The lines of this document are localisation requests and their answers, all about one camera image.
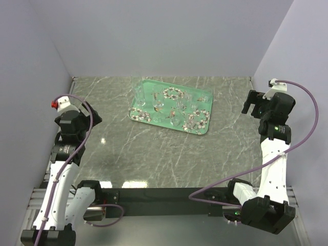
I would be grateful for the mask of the tall clear champagne flute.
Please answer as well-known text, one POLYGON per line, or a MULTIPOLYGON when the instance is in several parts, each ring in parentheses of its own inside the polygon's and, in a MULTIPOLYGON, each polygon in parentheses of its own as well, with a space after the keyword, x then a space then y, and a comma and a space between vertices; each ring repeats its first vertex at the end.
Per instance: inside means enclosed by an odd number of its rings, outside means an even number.
POLYGON ((140 77, 133 76, 132 80, 132 89, 134 92, 135 100, 138 106, 143 107, 145 102, 145 94, 144 94, 144 87, 142 84, 142 80, 140 77))

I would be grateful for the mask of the clear stemmed wine glass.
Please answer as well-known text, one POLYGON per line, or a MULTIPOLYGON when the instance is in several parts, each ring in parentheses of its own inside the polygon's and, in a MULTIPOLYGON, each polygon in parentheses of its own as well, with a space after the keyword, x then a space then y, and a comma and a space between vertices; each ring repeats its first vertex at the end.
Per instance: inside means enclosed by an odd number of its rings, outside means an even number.
POLYGON ((154 85, 152 95, 153 95, 153 107, 155 110, 153 120, 157 123, 160 123, 163 121, 163 115, 161 113, 161 109, 164 106, 164 95, 162 93, 162 86, 154 85))

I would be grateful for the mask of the clear low glass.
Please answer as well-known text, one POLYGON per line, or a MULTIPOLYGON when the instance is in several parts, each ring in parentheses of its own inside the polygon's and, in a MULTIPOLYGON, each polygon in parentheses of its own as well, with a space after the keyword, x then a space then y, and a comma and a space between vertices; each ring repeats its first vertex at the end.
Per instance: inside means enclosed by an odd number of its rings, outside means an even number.
POLYGON ((181 124, 181 115, 178 114, 178 113, 172 114, 170 116, 170 124, 172 126, 175 126, 175 127, 177 127, 178 125, 180 125, 181 124))

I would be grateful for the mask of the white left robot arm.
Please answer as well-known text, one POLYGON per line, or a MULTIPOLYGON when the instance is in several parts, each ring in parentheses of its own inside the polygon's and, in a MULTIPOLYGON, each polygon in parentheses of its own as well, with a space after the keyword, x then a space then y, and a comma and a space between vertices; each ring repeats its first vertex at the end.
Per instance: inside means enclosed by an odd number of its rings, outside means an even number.
POLYGON ((50 156, 50 176, 39 213, 29 230, 23 230, 23 245, 75 245, 76 229, 83 222, 87 208, 99 205, 103 193, 98 181, 84 181, 68 200, 72 183, 80 170, 85 143, 94 126, 102 121, 86 102, 85 114, 62 96, 52 102, 58 112, 60 128, 50 156))

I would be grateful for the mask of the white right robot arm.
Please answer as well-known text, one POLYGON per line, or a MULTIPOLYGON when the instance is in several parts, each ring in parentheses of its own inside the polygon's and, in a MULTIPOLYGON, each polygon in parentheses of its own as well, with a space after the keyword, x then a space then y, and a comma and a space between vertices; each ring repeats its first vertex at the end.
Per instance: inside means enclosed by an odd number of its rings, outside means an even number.
POLYGON ((255 90, 248 93, 242 113, 254 105, 251 116, 260 120, 261 181, 255 192, 250 182, 233 178, 225 193, 228 203, 241 205, 237 221, 276 235, 296 215, 286 191, 286 151, 291 145, 291 128, 286 121, 295 104, 295 99, 283 92, 272 96, 255 90))

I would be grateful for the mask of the green floral hummingbird tray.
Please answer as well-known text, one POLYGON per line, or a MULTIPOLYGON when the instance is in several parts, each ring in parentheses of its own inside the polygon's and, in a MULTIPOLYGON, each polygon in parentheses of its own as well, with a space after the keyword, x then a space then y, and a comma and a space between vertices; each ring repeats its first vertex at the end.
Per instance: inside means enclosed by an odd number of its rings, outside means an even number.
POLYGON ((142 84, 146 104, 143 107, 138 106, 134 97, 128 111, 129 119, 195 135, 207 133, 213 103, 212 92, 151 79, 142 80, 142 84), (160 123, 153 120, 155 113, 152 95, 154 85, 161 85, 164 95, 164 106, 161 109, 163 121, 160 123), (191 93, 193 101, 198 101, 198 109, 196 111, 190 109, 190 102, 184 99, 185 93, 191 93), (186 107, 184 110, 176 108, 176 101, 179 99, 185 103, 186 107), (175 113, 181 115, 181 124, 177 127, 170 124, 170 116, 175 113))

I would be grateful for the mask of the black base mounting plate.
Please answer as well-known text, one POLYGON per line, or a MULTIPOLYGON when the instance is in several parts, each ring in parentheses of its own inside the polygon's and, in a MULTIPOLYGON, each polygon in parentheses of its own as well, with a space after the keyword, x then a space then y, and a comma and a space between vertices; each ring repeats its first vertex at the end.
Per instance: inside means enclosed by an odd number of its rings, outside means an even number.
POLYGON ((195 198, 205 202, 189 199, 189 195, 198 188, 112 188, 102 189, 99 204, 117 204, 124 209, 125 216, 179 216, 208 215, 223 216, 223 206, 218 202, 228 203, 235 209, 237 199, 228 195, 227 188, 210 188, 195 198))

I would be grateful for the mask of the aluminium front rail frame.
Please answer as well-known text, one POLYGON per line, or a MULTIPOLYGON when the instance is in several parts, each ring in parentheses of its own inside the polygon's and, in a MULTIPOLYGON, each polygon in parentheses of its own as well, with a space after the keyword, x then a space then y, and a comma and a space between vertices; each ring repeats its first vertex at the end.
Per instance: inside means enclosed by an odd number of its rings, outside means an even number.
POLYGON ((189 199, 192 188, 106 189, 97 181, 86 180, 76 189, 56 193, 52 208, 47 207, 46 189, 37 189, 29 204, 30 214, 23 227, 23 245, 75 245, 77 226, 110 218, 112 224, 124 216, 207 215, 221 217, 272 234, 287 226, 295 228, 299 242, 309 242, 298 204, 291 188, 289 201, 277 203, 268 196, 238 201, 230 188, 211 188, 189 199))

